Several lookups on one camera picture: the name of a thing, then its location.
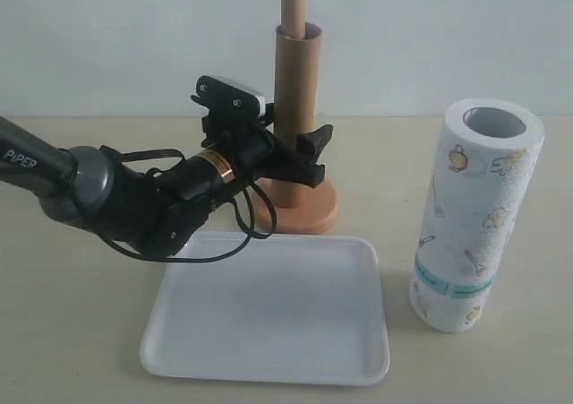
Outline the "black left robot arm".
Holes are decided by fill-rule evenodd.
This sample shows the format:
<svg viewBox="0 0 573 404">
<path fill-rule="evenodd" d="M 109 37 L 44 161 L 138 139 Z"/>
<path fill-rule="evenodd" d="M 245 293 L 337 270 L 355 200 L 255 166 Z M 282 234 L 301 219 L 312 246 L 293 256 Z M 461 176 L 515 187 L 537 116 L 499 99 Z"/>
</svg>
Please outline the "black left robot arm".
<svg viewBox="0 0 573 404">
<path fill-rule="evenodd" d="M 52 220 L 98 236 L 127 257 L 183 262 L 181 250 L 210 214 L 236 196 L 261 194 L 260 178 L 316 187 L 318 161 L 333 128 L 324 125 L 287 146 L 269 119 L 203 119 L 192 156 L 176 149 L 122 153 L 107 146 L 58 149 L 15 123 L 1 122 L 1 178 L 38 197 Z"/>
</svg>

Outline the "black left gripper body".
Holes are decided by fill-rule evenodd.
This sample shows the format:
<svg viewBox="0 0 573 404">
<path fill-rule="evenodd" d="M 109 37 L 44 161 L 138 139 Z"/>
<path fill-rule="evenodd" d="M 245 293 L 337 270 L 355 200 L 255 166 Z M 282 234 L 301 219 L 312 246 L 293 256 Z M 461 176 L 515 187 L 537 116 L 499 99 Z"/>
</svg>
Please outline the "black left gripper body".
<svg viewBox="0 0 573 404">
<path fill-rule="evenodd" d="M 280 142 L 257 117 L 207 115 L 201 119 L 205 150 L 219 153 L 236 178 L 277 178 L 299 182 L 294 153 Z"/>
</svg>

